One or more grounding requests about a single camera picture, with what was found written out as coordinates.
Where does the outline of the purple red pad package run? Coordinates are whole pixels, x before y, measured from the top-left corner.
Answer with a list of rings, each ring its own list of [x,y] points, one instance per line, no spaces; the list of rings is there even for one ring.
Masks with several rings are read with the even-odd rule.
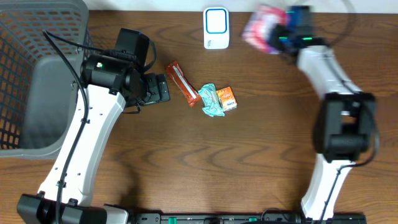
[[[245,25],[242,39],[255,49],[267,54],[279,54],[268,44],[271,31],[276,25],[286,25],[287,13],[278,7],[260,4]]]

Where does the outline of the orange snack bar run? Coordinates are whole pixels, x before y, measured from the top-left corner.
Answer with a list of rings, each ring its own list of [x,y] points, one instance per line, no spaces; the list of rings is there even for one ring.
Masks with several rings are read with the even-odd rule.
[[[178,62],[173,61],[172,63],[168,64],[165,69],[167,75],[180,88],[181,92],[188,102],[189,107],[193,108],[201,100],[201,96],[185,78],[183,70],[181,69]]]

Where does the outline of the teal snack wrapper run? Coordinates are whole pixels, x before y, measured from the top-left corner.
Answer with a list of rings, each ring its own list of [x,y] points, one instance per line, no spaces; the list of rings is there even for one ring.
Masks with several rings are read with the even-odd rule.
[[[204,107],[202,110],[206,115],[211,117],[224,116],[224,111],[219,103],[216,87],[213,83],[203,85],[198,93],[203,100]]]

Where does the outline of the orange tissue pack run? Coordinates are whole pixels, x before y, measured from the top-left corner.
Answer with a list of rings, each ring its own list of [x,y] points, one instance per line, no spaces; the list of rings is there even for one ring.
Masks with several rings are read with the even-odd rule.
[[[223,111],[237,108],[237,101],[230,86],[216,91]]]

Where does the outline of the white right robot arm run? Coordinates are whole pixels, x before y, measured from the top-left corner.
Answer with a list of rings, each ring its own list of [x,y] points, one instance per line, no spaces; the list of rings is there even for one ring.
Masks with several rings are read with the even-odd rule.
[[[290,223],[354,223],[334,207],[349,172],[373,161],[379,151],[376,99],[362,91],[338,63],[332,45],[313,31],[310,6],[291,6],[285,25],[271,30],[269,45],[294,58],[321,101],[312,131],[315,167],[300,214]]]

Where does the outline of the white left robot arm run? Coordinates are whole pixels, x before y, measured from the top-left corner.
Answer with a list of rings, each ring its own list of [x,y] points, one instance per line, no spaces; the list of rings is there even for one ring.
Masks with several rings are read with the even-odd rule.
[[[117,205],[92,207],[96,173],[110,132],[123,110],[169,101],[166,76],[120,56],[93,54],[81,65],[75,113],[52,170],[36,195],[23,194],[25,223],[134,223]]]

